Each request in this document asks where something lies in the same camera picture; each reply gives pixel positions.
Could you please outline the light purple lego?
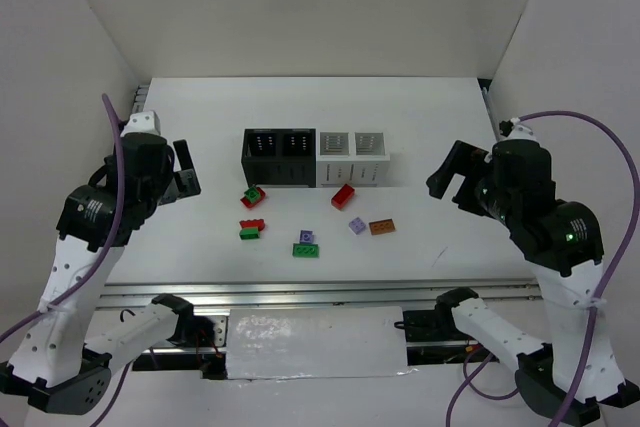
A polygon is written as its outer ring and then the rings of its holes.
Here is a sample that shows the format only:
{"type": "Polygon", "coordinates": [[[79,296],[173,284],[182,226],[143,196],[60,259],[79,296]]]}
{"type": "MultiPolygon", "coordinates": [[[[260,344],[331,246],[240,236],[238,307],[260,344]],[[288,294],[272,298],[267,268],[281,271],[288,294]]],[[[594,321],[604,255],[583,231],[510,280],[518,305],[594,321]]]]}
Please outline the light purple lego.
{"type": "Polygon", "coordinates": [[[366,223],[360,217],[352,219],[348,226],[355,235],[359,235],[366,230],[366,223]]]}

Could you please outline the purple small lego brick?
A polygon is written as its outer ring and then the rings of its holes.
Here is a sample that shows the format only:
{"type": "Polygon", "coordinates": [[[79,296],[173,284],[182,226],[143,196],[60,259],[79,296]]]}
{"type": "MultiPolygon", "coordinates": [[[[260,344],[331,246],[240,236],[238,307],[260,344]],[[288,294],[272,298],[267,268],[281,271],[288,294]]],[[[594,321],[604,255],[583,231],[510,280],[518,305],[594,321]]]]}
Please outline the purple small lego brick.
{"type": "Polygon", "coordinates": [[[315,240],[314,233],[311,230],[301,230],[299,234],[299,242],[302,244],[313,244],[315,240]]]}

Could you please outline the green lego plate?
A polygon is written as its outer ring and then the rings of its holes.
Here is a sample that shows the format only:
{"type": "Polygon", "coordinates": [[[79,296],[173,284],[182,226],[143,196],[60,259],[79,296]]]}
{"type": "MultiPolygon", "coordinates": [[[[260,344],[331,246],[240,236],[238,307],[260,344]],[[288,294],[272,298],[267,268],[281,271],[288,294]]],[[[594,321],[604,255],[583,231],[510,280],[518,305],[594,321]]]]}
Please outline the green lego plate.
{"type": "Polygon", "coordinates": [[[318,258],[319,246],[313,243],[294,243],[292,256],[296,258],[318,258]]]}

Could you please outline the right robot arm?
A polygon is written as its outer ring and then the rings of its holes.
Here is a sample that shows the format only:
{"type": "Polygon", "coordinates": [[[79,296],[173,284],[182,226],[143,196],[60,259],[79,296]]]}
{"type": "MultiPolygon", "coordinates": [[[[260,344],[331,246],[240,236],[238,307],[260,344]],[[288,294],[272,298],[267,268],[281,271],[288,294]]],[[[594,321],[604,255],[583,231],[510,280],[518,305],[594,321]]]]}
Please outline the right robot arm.
{"type": "Polygon", "coordinates": [[[603,405],[623,408],[639,389],[617,366],[603,315],[589,320],[603,277],[604,249],[595,214],[556,196],[550,153],[535,140],[504,140],[486,152],[456,141],[426,181],[442,198],[452,178],[459,209],[502,224],[531,263],[544,301],[551,339],[530,336],[493,312],[469,288],[451,290],[435,310],[450,330],[477,340],[514,375],[526,405],[564,424],[586,426],[603,405]]]}

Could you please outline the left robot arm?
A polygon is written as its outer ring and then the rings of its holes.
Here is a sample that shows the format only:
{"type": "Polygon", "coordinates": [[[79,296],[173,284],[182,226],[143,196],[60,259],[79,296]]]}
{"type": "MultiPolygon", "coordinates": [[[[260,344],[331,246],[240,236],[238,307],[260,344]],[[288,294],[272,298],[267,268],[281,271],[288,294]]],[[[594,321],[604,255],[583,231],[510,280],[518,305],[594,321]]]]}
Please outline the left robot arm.
{"type": "Polygon", "coordinates": [[[132,234],[165,203],[201,189],[184,140],[129,133],[88,182],[65,200],[51,273],[26,334],[1,365],[1,391],[42,412],[84,415],[113,374],[158,343],[193,347],[214,339],[214,323],[184,298],[163,293],[138,314],[87,336],[106,280],[132,234]]]}

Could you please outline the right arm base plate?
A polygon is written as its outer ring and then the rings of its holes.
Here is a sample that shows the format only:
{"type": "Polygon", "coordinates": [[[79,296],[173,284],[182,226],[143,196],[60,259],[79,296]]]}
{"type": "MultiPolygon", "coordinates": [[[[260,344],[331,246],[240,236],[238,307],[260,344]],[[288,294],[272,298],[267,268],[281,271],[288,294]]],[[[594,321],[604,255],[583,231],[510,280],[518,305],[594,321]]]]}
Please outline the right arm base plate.
{"type": "Polygon", "coordinates": [[[456,339],[452,324],[435,309],[405,310],[393,326],[404,332],[408,343],[444,342],[456,339]]]}

